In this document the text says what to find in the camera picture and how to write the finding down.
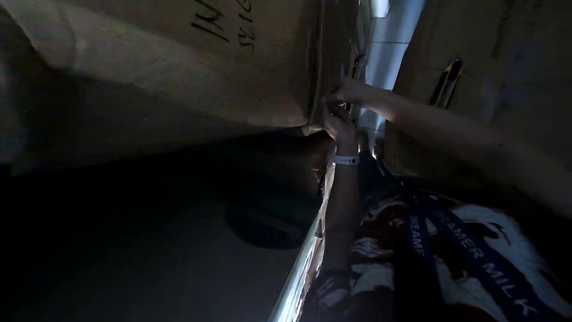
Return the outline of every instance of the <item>hand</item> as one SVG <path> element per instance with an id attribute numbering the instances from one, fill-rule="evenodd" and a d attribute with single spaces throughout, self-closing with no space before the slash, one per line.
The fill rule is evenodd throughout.
<path id="1" fill-rule="evenodd" d="M 324 98 L 327 103 L 351 103 L 371 109 L 388 120 L 394 116 L 393 108 L 411 104 L 408 99 L 388 91 L 364 84 L 361 81 L 345 77 L 330 95 Z"/>
<path id="2" fill-rule="evenodd" d="M 343 105 L 325 104 L 324 128 L 337 143 L 356 141 L 356 128 L 349 119 L 349 111 Z"/>
<path id="3" fill-rule="evenodd" d="M 349 77 L 342 78 L 340 86 L 325 98 L 329 103 L 351 103 L 358 105 L 376 104 L 382 100 L 389 91 L 372 87 L 361 81 Z"/>

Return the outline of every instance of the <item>lanyard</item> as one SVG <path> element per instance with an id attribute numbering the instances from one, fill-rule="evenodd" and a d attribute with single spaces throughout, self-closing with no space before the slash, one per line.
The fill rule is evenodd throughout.
<path id="1" fill-rule="evenodd" d="M 532 286 L 505 259 L 486 245 L 449 209 L 436 200 L 416 194 L 411 198 L 412 208 L 405 220 L 406 240 L 413 250 L 429 263 L 436 274 L 435 261 L 429 248 L 426 218 L 440 234 L 455 244 L 484 288 L 492 295 L 509 321 L 554 321 L 556 313 L 547 307 L 533 291 Z"/>

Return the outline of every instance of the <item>black marker writing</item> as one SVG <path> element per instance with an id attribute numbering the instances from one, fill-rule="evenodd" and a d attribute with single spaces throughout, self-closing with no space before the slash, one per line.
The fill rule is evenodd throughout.
<path id="1" fill-rule="evenodd" d="M 240 28 L 240 32 L 237 34 L 239 37 L 240 46 L 250 46 L 252 51 L 254 51 L 254 44 L 248 40 L 255 40 L 254 33 L 250 30 L 244 30 Z"/>
<path id="2" fill-rule="evenodd" d="M 252 1 L 251 0 L 236 0 L 236 2 L 239 3 L 239 5 L 246 10 L 247 12 L 250 12 L 252 10 Z"/>
<path id="3" fill-rule="evenodd" d="M 219 18 L 221 18 L 221 17 L 224 17 L 224 14 L 223 14 L 221 11 L 219 11 L 218 9 L 216 9 L 215 7 L 209 5 L 208 3 L 203 2 L 202 0 L 195 0 L 195 1 L 196 1 L 197 3 L 199 3 L 199 4 L 203 5 L 203 6 L 205 6 L 207 9 L 209 9 L 209 10 L 212 12 L 212 15 L 211 15 L 211 16 L 199 15 L 199 14 L 197 13 L 197 14 L 195 14 L 195 17 L 197 17 L 198 19 L 200 19 L 200 20 L 206 22 L 208 26 L 217 27 L 217 28 L 219 29 L 219 31 L 222 32 L 222 34 L 219 34 L 219 33 L 215 32 L 215 31 L 213 31 L 213 30 L 211 30 L 211 29 L 209 29 L 209 28 L 207 28 L 207 27 L 201 26 L 201 25 L 199 25 L 199 24 L 197 24 L 197 23 L 194 23 L 194 22 L 191 23 L 191 26 L 193 26 L 193 27 L 195 27 L 195 28 L 198 28 L 198 29 L 200 29 L 200 30 L 202 30 L 202 31 L 204 31 L 204 32 L 207 32 L 207 33 L 209 33 L 209 34 L 211 34 L 211 35 L 213 35 L 213 36 L 216 36 L 216 37 L 218 37 L 218 38 L 220 38 L 220 39 L 222 39 L 222 40 L 224 40 L 224 41 L 226 41 L 226 42 L 230 42 L 226 37 L 223 36 L 223 34 L 224 34 L 224 28 L 217 23 L 217 20 L 218 20 Z"/>

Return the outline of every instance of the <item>white wristband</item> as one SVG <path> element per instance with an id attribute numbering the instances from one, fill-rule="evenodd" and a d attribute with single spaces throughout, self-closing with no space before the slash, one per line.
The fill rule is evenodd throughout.
<path id="1" fill-rule="evenodd" d="M 346 166 L 357 166 L 359 164 L 359 156 L 333 156 L 334 164 L 345 164 Z"/>

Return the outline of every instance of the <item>cardboard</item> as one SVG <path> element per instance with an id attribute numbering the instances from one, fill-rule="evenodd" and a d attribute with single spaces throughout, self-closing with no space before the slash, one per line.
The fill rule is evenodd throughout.
<path id="1" fill-rule="evenodd" d="M 68 79 L 73 100 L 59 90 L 65 107 L 28 114 L 41 123 L 31 135 L 43 143 L 28 148 L 24 168 L 97 164 L 307 124 L 317 0 L 0 4 L 50 67 L 79 77 Z"/>

